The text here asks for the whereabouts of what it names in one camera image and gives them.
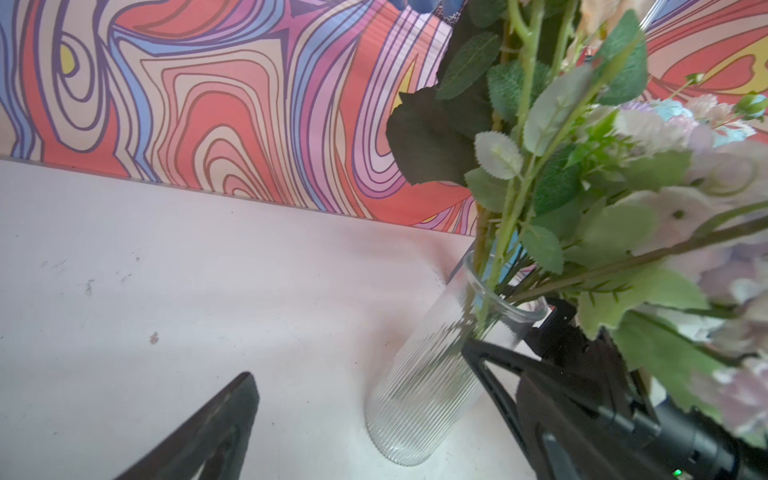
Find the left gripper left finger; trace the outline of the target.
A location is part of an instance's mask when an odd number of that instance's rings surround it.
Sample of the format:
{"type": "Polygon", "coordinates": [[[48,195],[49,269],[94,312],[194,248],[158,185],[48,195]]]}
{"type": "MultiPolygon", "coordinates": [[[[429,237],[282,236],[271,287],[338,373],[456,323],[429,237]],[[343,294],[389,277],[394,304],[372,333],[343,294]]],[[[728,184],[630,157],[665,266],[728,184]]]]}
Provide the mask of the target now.
{"type": "Polygon", "coordinates": [[[121,479],[238,479],[259,405],[254,376],[242,372],[121,479]]]}

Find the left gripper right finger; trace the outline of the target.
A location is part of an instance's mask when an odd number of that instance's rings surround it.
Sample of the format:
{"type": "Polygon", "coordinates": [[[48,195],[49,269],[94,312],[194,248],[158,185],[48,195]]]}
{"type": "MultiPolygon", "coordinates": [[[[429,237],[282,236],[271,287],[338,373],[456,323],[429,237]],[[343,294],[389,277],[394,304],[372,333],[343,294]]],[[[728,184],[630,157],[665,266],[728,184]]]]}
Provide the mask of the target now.
{"type": "Polygon", "coordinates": [[[632,428],[593,415],[545,380],[522,378],[517,405],[526,455],[539,479],[658,479],[632,428]]]}

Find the peach carnation stem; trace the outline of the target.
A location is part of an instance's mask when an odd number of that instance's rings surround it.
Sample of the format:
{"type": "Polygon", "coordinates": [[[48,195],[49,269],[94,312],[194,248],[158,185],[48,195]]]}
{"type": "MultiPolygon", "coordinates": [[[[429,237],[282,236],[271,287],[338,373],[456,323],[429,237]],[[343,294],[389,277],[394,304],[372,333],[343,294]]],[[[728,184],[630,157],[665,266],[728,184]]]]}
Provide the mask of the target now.
{"type": "Polygon", "coordinates": [[[558,275],[558,239],[534,225],[554,210],[547,178],[572,177],[586,147],[578,126],[601,107],[640,96],[647,84],[644,20],[649,1],[474,1],[473,22],[500,20],[494,55],[474,51],[483,73],[491,128],[474,137],[477,167],[466,176],[479,225],[474,267],[504,290],[526,263],[558,275]]]}

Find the green white filler bunch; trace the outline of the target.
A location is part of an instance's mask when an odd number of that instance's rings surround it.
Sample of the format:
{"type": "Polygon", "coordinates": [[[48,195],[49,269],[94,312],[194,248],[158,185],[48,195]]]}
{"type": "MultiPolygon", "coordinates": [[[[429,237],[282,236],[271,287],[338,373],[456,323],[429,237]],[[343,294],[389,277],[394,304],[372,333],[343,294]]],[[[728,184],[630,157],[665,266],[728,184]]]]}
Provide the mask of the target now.
{"type": "Polygon", "coordinates": [[[577,309],[625,364],[685,409],[767,443],[767,147],[713,147],[650,102],[601,107],[578,126],[572,177],[547,178],[558,207],[534,219],[565,265],[532,263],[520,290],[577,309]]]}

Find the clear glass vase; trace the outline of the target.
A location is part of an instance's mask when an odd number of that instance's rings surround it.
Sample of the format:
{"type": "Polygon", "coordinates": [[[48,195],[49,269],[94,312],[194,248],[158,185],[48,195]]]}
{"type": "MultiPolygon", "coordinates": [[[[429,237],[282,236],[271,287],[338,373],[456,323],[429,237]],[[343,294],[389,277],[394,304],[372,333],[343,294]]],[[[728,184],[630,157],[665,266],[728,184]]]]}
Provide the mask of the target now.
{"type": "Polygon", "coordinates": [[[515,348],[551,312],[544,298],[514,305],[477,276],[473,254],[456,265],[445,290],[368,394],[365,426],[378,451],[401,466],[425,462],[483,388],[462,356],[470,340],[515,348]]]}

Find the blue hydrangea bunch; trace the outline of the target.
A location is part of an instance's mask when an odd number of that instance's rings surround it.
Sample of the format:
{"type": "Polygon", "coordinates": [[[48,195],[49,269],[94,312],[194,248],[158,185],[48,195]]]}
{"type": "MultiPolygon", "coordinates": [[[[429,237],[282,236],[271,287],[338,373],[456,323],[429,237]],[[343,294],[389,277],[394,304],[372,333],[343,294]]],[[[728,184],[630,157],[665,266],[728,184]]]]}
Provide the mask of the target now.
{"type": "Polygon", "coordinates": [[[650,102],[653,110],[666,122],[680,124],[694,139],[694,131],[704,139],[709,138],[713,147],[742,142],[757,131],[751,121],[762,122],[767,112],[767,97],[749,92],[737,103],[721,102],[714,94],[691,96],[683,101],[679,95],[687,88],[701,84],[703,73],[689,74],[685,83],[662,99],[650,102]]]}

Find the blue hydrangea stem with leaves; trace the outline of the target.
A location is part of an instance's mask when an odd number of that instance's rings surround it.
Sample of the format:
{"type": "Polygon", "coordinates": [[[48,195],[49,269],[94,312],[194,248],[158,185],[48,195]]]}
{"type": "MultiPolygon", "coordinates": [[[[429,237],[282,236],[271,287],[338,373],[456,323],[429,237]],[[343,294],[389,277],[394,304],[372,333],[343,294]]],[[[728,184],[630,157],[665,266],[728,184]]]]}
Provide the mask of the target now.
{"type": "Polygon", "coordinates": [[[412,185],[464,187],[479,167],[475,135],[491,129],[486,72],[500,56],[504,1],[394,1],[399,10],[435,15],[450,26],[436,83],[400,96],[386,124],[395,163],[412,185]]]}

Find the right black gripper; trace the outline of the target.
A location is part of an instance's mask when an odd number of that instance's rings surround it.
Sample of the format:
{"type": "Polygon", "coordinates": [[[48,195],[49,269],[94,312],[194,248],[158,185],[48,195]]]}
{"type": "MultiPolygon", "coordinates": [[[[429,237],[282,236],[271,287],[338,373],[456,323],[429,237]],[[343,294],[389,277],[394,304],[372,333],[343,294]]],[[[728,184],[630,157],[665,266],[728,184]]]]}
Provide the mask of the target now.
{"type": "Polygon", "coordinates": [[[684,412],[671,399],[653,405],[606,335],[588,340],[574,306],[548,304],[552,313],[526,338],[541,360],[480,340],[462,350],[525,454],[527,444],[537,478],[766,478],[766,449],[731,436],[698,408],[684,412]],[[517,405],[523,377],[526,444],[517,405]]]}

